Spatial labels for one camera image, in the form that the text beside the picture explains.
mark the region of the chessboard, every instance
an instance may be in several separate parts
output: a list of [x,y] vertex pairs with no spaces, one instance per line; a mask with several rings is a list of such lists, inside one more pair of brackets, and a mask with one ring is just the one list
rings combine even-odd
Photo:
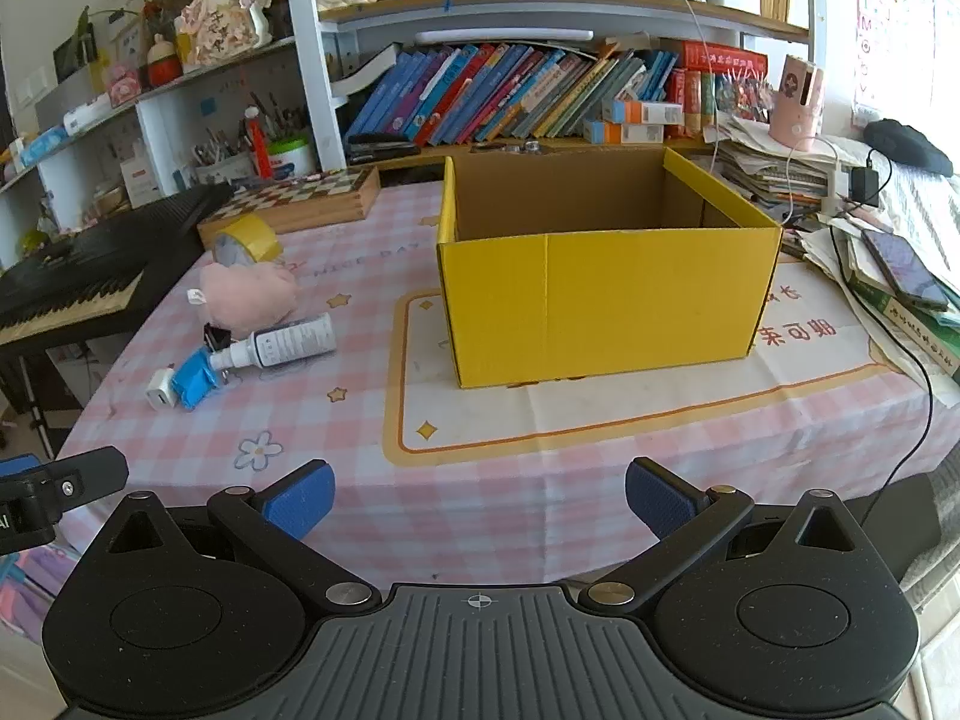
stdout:
[[243,214],[258,215],[277,234],[357,221],[367,217],[379,193],[380,173],[376,167],[277,181],[234,194],[197,225],[197,232],[203,245],[212,250],[217,233]]

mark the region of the yellow tape roll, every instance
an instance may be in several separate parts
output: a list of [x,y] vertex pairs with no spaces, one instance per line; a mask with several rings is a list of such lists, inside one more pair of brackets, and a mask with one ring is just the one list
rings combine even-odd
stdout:
[[230,223],[213,242],[213,259],[221,265],[252,265],[277,259],[283,247],[277,233],[256,214]]

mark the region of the checkered tablecloth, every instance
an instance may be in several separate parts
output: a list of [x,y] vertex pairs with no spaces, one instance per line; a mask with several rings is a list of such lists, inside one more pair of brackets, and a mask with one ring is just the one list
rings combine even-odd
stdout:
[[[193,413],[155,413],[152,372],[200,344],[185,293],[205,256],[123,352],[62,454],[114,445],[128,489],[168,506],[264,488],[323,458],[336,503],[306,541],[330,559],[384,587],[529,583],[653,542],[624,499],[637,455],[701,488],[785,504],[813,487],[870,493],[923,429],[926,393],[877,356],[835,286],[796,263],[778,266],[746,360],[460,391],[439,295],[439,204],[439,184],[385,189],[364,221],[282,236],[298,316],[329,311],[338,351],[244,370]],[[685,343],[709,329],[692,326]],[[960,409],[938,405],[902,475],[933,469],[957,440]],[[64,517],[69,541],[88,546],[116,501]]]

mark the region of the smartphone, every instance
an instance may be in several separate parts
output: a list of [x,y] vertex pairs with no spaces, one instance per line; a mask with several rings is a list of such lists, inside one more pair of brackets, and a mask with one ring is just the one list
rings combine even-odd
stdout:
[[898,295],[918,308],[947,311],[947,294],[906,238],[875,230],[864,230],[862,235]]

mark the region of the pink plush toy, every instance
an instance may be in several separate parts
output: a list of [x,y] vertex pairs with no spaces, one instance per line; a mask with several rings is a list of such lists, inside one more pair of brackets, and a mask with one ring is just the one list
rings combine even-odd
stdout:
[[200,269],[200,291],[211,324],[245,338],[272,327],[296,309],[294,274],[277,263],[213,263]]

